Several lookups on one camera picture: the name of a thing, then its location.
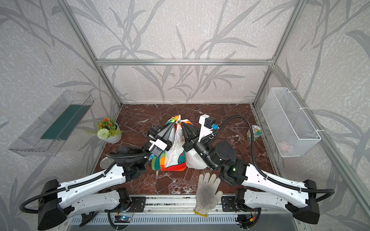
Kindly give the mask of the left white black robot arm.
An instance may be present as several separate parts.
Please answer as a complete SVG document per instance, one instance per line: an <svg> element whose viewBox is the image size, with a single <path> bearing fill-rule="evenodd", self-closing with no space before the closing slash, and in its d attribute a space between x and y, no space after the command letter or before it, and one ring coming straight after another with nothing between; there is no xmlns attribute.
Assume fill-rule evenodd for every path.
<svg viewBox="0 0 370 231"><path fill-rule="evenodd" d="M92 219L99 210L129 207L132 202L125 189L106 194L101 190L141 177L151 158L172 147L175 128L175 122L167 122L158 129L152 127L144 147L122 146L116 153L108 153L113 163L105 170L70 182L48 181L37 199L38 230L54 228L74 215Z"/></svg>

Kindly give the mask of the rainbow striped child jacket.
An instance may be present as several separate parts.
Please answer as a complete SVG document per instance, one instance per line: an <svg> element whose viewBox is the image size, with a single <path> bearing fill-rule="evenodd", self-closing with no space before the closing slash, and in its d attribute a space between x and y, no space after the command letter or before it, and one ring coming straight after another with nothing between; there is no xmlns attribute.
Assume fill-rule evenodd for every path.
<svg viewBox="0 0 370 231"><path fill-rule="evenodd" d="M182 119L180 115L174 116L166 123L174 122L174 128L170 133L172 147L168 151L163 151L159 157L153 156L151 168L161 171L184 171L186 168L205 169L206 163L199 154L191 149L186 151L183 148L185 139L183 136L183 124L192 124L188 119Z"/></svg>

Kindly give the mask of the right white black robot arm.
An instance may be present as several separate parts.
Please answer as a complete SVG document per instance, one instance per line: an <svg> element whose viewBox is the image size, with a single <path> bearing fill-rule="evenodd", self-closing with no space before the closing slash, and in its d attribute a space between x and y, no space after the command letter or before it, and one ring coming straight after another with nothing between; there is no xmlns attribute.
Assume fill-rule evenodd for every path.
<svg viewBox="0 0 370 231"><path fill-rule="evenodd" d="M237 209L281 209L299 221L318 224L319 191L314 181L294 182L262 171L256 165L238 159L237 150L227 141L220 141L211 148L201 141L198 128L184 122L181 127L186 151L195 151L207 167L219 171L221 181L242 186L234 200Z"/></svg>

